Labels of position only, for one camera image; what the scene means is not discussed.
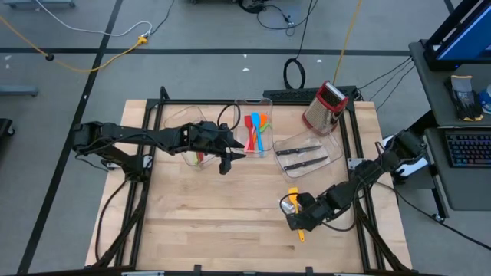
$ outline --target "yellow object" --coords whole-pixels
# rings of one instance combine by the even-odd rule
[[[5,26],[7,26],[7,28],[9,28],[11,31],[14,32],[14,34],[16,34],[18,37],[20,37],[20,39],[22,39],[23,41],[25,41],[25,43],[29,44],[31,47],[33,47],[36,51],[38,51],[40,54],[44,55],[45,57],[48,57],[49,54],[46,53],[45,51],[41,50],[38,46],[36,46],[35,44],[33,44],[32,42],[30,42],[24,35],[22,35],[20,32],[18,32],[12,25],[10,25],[10,23],[8,23],[2,16],[0,16],[0,21],[3,22],[3,24],[5,24]],[[80,72],[80,73],[90,73],[90,72],[94,72],[94,71],[98,71],[104,67],[106,67],[107,65],[109,65],[109,63],[113,62],[115,59],[125,55],[125,54],[128,54],[129,52],[131,52],[132,50],[134,50],[136,47],[142,45],[142,44],[146,44],[148,42],[148,39],[140,36],[138,37],[138,42],[131,48],[129,48],[128,50],[124,51],[123,53],[121,54],[117,54],[115,55],[114,57],[112,57],[109,61],[107,61],[105,64],[102,64],[101,66],[99,67],[96,67],[94,69],[78,69],[78,68],[75,68],[75,67],[72,67],[71,65],[68,65],[62,61],[58,61],[58,60],[54,60],[54,62],[56,62],[57,64],[60,64],[61,66],[67,68],[67,69],[70,69],[72,71],[75,71],[75,72]]]
[[[295,195],[295,194],[298,194],[298,188],[297,187],[290,188],[290,189],[288,189],[288,193],[294,194],[294,195],[290,195],[288,197],[288,199],[290,199],[290,202],[295,207],[295,214],[298,214],[297,195]],[[305,242],[305,234],[304,234],[303,230],[301,230],[301,229],[298,230],[298,237],[300,238],[300,242]]]
[[[332,84],[336,83],[336,78],[338,77],[338,71],[339,71],[339,67],[341,66],[341,61],[343,60],[344,51],[346,50],[346,47],[348,46],[348,41],[350,39],[350,33],[351,33],[351,30],[353,29],[354,23],[356,22],[356,17],[358,16],[358,12],[360,11],[360,6],[361,6],[362,1],[363,0],[358,0],[358,4],[356,5],[356,11],[353,14],[353,18],[351,19],[350,27],[348,28],[348,33],[346,33],[346,38],[344,39],[343,50],[341,50],[341,55],[339,56],[338,66],[336,67],[336,71],[334,73],[334,78],[332,79]]]

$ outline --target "concrete floor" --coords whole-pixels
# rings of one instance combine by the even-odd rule
[[[319,1],[309,20],[304,49],[341,49],[356,2]],[[69,24],[104,30],[114,5],[120,0],[76,3],[73,9],[63,5],[50,8]],[[306,2],[299,0],[276,1],[276,4],[292,16],[293,22],[302,18],[307,8]],[[156,24],[165,16],[169,5],[169,0],[123,0],[114,32],[124,31],[140,20]],[[407,51],[410,42],[428,38],[448,14],[444,0],[364,2],[348,49],[368,51],[344,58],[336,84],[361,86],[390,70],[405,59],[401,53]],[[35,7],[11,10],[0,5],[0,15],[41,47],[60,48],[58,51],[78,48],[86,53],[57,54],[57,58],[83,68],[94,63],[101,35],[67,30]],[[262,20],[270,25],[283,22],[274,11],[264,13]],[[130,47],[144,29],[140,26],[128,36],[111,38],[107,49]],[[296,49],[302,30],[299,28],[290,38],[283,31],[265,30],[254,15],[246,14],[227,0],[202,0],[198,5],[176,0],[169,20],[142,47],[168,51],[122,57],[99,72],[93,85],[90,81],[87,85],[87,74],[66,71],[46,62],[39,54],[19,54],[28,46],[7,28],[1,27],[0,35],[0,83],[33,84],[40,90],[38,97],[0,98],[0,117],[13,119],[17,130],[0,160],[0,219],[3,221],[0,274],[14,274],[83,93],[90,88],[82,121],[116,123],[127,99],[157,97],[161,85],[167,88],[171,98],[261,97],[264,90],[283,88],[282,67],[291,55],[281,51],[260,54],[257,49]],[[174,49],[194,51],[185,54],[171,51]],[[225,49],[242,50],[236,50],[241,54],[222,54]],[[103,62],[112,56],[104,54]],[[310,54],[299,59],[307,71],[305,86],[315,87],[332,78],[338,56]],[[295,71],[288,73],[292,75],[291,83],[297,84]],[[384,100],[396,80],[374,98],[376,104]],[[365,99],[383,83],[381,80],[364,89]],[[417,73],[411,71],[378,111],[383,134],[408,127],[428,110]],[[74,161],[73,155],[68,158],[30,272],[84,265],[105,177],[105,173]],[[416,205],[433,213],[436,207],[430,191],[414,188],[419,182],[431,182],[431,179],[421,173],[400,190]],[[441,228],[403,203],[400,213],[416,269],[451,275],[485,275],[490,270],[488,251]],[[447,224],[491,244],[488,212],[451,212]]]

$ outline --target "wooden table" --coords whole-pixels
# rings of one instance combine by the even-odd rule
[[[121,125],[141,127],[145,103],[145,100],[127,101]],[[375,159],[377,150],[374,142],[381,141],[382,137],[374,104],[357,102],[355,106],[365,158]],[[161,129],[167,117],[185,107],[164,106]],[[216,120],[222,106],[199,108],[207,120]],[[304,110],[305,107],[274,106],[274,140],[283,140],[304,131],[301,120]],[[352,156],[356,156],[348,112],[345,116]],[[232,125],[232,117],[230,109],[223,119]],[[334,136],[342,146],[340,127]],[[137,148],[127,144],[118,147],[128,153],[135,153]],[[302,244],[297,232],[290,231],[278,208],[278,200],[288,193],[290,186],[295,185],[300,192],[316,196],[332,184],[347,180],[344,157],[295,183],[283,179],[272,154],[262,159],[235,161],[226,176],[218,173],[219,162],[197,172],[186,165],[181,156],[169,156],[157,150],[155,160],[138,270],[191,271],[195,264],[199,264],[204,271],[302,272],[306,266],[312,266],[315,272],[363,271],[356,230],[335,232],[319,226],[313,232],[305,233],[305,243]],[[118,170],[108,174],[101,208],[123,178],[123,173]],[[380,181],[392,185],[389,175],[382,176]],[[113,199],[104,215],[101,254],[120,231],[128,186]],[[395,194],[374,186],[372,197],[381,236],[401,262],[411,267]],[[352,221],[353,212],[350,210],[331,224],[346,228]],[[95,262],[94,236],[95,229],[87,264]],[[124,264],[128,263],[132,241],[130,235]],[[371,267],[375,268],[370,238],[367,246]]]

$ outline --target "knife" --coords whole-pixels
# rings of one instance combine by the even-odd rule
[[[287,170],[297,169],[297,168],[304,167],[304,166],[314,165],[316,163],[319,163],[319,162],[322,162],[322,161],[326,160],[328,157],[329,156],[324,156],[324,157],[321,157],[321,158],[312,159],[312,160],[305,161],[305,162],[302,162],[302,163],[296,163],[296,164],[293,164],[293,165],[290,165],[290,166],[284,166],[283,169],[285,171],[287,171]]]
[[[285,149],[285,150],[279,150],[276,152],[277,156],[281,155],[287,155],[287,154],[292,154],[292,153],[306,153],[312,150],[318,150],[322,147],[322,145],[318,146],[307,146],[305,148],[298,148],[298,149]]]

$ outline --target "desk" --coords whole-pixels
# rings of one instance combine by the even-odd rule
[[[121,125],[140,127],[145,104],[145,100],[127,101]],[[382,139],[374,104],[360,102],[355,106],[364,155],[374,159],[377,157],[374,142]],[[185,107],[166,104],[160,127],[163,128],[167,117]],[[222,109],[218,105],[199,107],[208,120],[215,120]],[[274,139],[283,140],[305,130],[301,119],[304,110],[305,107],[300,106],[274,106]],[[232,115],[230,110],[222,118],[232,124]],[[347,128],[353,143],[351,125]],[[334,136],[341,143],[339,129]],[[118,147],[129,153],[136,150],[133,145]],[[263,159],[234,161],[232,170],[221,176],[218,163],[197,172],[189,168],[181,156],[169,156],[157,150],[137,269],[192,271],[193,266],[199,264],[204,271],[303,272],[305,267],[312,266],[315,272],[362,272],[356,230],[340,233],[319,226],[305,233],[304,244],[298,240],[297,232],[289,230],[278,209],[278,200],[288,193],[292,184],[282,178],[273,158],[268,154]],[[347,177],[345,161],[341,158],[295,185],[301,192],[317,195]],[[101,208],[123,178],[121,171],[108,174]],[[388,174],[380,181],[392,185]],[[128,186],[113,199],[104,215],[101,253],[120,231],[127,191]],[[401,262],[411,267],[395,194],[380,186],[374,186],[371,194],[381,236]],[[332,225],[345,228],[352,220],[350,211]],[[94,236],[95,229],[87,264],[95,262]],[[129,261],[132,240],[131,236],[127,239],[123,264]],[[371,267],[375,268],[373,254],[371,262]]]
[[[431,155],[430,163],[437,169],[439,176],[433,176],[434,188],[432,189],[439,215],[442,218],[448,217],[443,201],[445,195],[440,189],[440,182],[450,208],[457,211],[491,210],[491,201],[484,196],[491,192],[489,169],[450,167],[443,148],[445,145],[441,139],[441,131],[437,130],[437,127],[491,127],[491,115],[485,113],[481,121],[458,120],[450,95],[443,85],[443,82],[452,74],[472,75],[473,89],[479,92],[491,83],[489,77],[491,64],[463,64],[455,72],[431,71],[423,56],[423,45],[420,42],[414,42],[409,44],[409,49],[431,107],[431,110],[410,128],[415,133],[426,136]]]

